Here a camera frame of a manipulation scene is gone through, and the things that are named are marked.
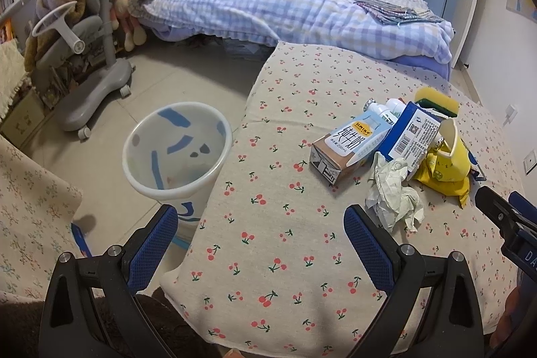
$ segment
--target trash can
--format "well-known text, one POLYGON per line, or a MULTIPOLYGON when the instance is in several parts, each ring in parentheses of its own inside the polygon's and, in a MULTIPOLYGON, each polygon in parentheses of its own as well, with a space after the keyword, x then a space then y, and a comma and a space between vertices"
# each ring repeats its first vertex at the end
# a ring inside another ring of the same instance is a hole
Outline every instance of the trash can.
POLYGON ((123 146, 123 172, 134 189, 176 208, 187 246, 232 147, 229 122, 200 102, 178 102, 145 117, 123 146))

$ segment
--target crumpled paper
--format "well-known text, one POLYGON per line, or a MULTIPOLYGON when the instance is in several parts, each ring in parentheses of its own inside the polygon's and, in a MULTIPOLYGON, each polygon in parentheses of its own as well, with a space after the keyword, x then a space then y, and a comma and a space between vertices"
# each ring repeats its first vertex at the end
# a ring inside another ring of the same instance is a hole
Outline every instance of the crumpled paper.
POLYGON ((366 207, 373 208, 382 226, 391 232, 394 225, 404 218, 410 232, 416 232, 414 222, 421 223, 425 216, 423 204, 412 187, 403 187, 401 183, 408 174, 408 164, 404 158, 390 162, 380 152, 375 153, 373 176, 375 185, 366 197, 366 207))

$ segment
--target barcode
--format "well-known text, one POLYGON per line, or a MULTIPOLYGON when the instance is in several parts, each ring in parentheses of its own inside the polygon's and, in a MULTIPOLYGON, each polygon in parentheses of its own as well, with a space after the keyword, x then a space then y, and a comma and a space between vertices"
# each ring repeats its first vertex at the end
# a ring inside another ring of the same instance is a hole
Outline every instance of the barcode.
POLYGON ((408 138, 405 134, 403 134, 403 137, 399 142, 395 145, 395 152, 402 154, 405 150, 405 148, 409 145, 410 138, 408 138))

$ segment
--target wall socket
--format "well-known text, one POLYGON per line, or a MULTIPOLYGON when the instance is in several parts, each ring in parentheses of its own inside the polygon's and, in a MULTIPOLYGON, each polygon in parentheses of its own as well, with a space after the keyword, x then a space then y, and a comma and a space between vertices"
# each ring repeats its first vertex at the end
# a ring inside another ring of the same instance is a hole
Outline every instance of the wall socket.
POLYGON ((535 149, 532 149, 529 154, 524 158, 524 171, 526 175, 532 171, 537 165, 537 154, 535 149))

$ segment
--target yellow sponge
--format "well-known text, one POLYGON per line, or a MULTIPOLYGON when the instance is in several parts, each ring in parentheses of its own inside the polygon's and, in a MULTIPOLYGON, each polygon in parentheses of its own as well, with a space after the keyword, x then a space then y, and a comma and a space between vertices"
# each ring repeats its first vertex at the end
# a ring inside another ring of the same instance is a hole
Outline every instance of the yellow sponge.
POLYGON ((457 117, 458 102, 432 87, 422 87, 416 92, 415 103, 422 108, 434 108, 448 117, 457 117))

